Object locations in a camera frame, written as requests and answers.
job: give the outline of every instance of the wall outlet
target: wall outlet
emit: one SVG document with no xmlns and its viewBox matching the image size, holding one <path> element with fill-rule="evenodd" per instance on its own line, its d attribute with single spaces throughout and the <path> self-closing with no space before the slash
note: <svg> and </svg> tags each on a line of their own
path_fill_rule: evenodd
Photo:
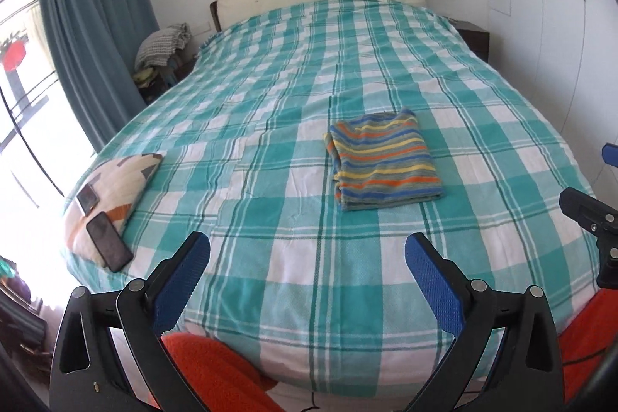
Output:
<svg viewBox="0 0 618 412">
<path fill-rule="evenodd" d="M 194 36 L 206 34 L 207 32 L 212 32 L 212 25 L 210 24 L 209 20 L 206 20 L 200 25 L 196 25 L 196 27 L 191 27 L 191 33 Z"/>
</svg>

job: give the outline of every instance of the blue curtain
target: blue curtain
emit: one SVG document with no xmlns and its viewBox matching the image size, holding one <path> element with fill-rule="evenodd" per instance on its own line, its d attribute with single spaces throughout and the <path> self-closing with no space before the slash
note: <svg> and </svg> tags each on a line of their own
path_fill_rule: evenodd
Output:
<svg viewBox="0 0 618 412">
<path fill-rule="evenodd" d="M 144 107 L 131 79 L 158 30 L 150 0 L 39 0 L 52 59 L 73 112 L 100 151 Z"/>
</svg>

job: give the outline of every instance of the green object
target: green object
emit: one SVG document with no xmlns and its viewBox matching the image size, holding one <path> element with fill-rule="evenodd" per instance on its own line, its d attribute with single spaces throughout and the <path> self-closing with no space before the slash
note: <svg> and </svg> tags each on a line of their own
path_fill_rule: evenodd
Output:
<svg viewBox="0 0 618 412">
<path fill-rule="evenodd" d="M 3 259 L 0 259 L 0 278 L 14 278 L 15 270 L 9 265 L 9 263 Z"/>
<path fill-rule="evenodd" d="M 404 107 L 444 196 L 341 211 L 322 135 Z M 192 77 L 95 165 L 161 151 L 122 236 L 128 272 L 67 250 L 69 270 L 95 292 L 119 290 L 205 233 L 211 261 L 183 316 L 282 382 L 364 397 L 420 389 L 452 338 L 406 267 L 411 233 L 492 288 L 542 287 L 559 332 L 597 290 L 594 241 L 558 205 L 564 187 L 591 193 L 565 141 L 424 8 L 319 1 L 216 34 Z M 496 350 L 494 335 L 477 377 Z"/>
</svg>

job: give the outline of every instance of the pillow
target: pillow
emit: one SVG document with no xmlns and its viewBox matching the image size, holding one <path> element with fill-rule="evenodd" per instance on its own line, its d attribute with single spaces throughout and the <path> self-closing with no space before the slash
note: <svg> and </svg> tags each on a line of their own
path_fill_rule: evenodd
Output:
<svg viewBox="0 0 618 412">
<path fill-rule="evenodd" d="M 81 212 L 77 198 L 69 204 L 64 214 L 64 242 L 67 248 L 83 259 L 106 267 L 86 231 L 86 224 L 100 212 L 105 212 L 122 236 L 141 193 L 162 159 L 161 154 L 138 154 L 112 159 L 95 168 L 82 187 L 89 183 L 97 193 L 99 202 L 87 217 Z"/>
</svg>

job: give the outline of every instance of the silver pin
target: silver pin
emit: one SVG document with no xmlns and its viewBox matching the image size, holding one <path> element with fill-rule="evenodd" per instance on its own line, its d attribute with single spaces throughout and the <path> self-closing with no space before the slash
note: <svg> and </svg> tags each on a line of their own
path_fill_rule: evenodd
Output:
<svg viewBox="0 0 618 412">
<path fill-rule="evenodd" d="M 536 297 L 538 299 L 543 297 L 543 295 L 545 294 L 545 292 L 543 292 L 543 289 L 541 287 L 537 287 L 536 285 L 532 285 L 530 287 L 530 293 L 532 294 L 532 297 Z"/>
<path fill-rule="evenodd" d="M 472 286 L 472 289 L 476 290 L 477 292 L 484 292 L 485 290 L 487 290 L 487 283 L 485 283 L 483 280 L 472 280 L 470 285 Z"/>
<path fill-rule="evenodd" d="M 144 288 L 145 284 L 146 282 L 144 280 L 140 280 L 140 279 L 132 280 L 129 283 L 129 290 L 131 292 L 139 292 L 142 288 Z"/>
<path fill-rule="evenodd" d="M 86 287 L 77 287 L 71 292 L 71 297 L 78 299 L 86 293 Z"/>
</svg>

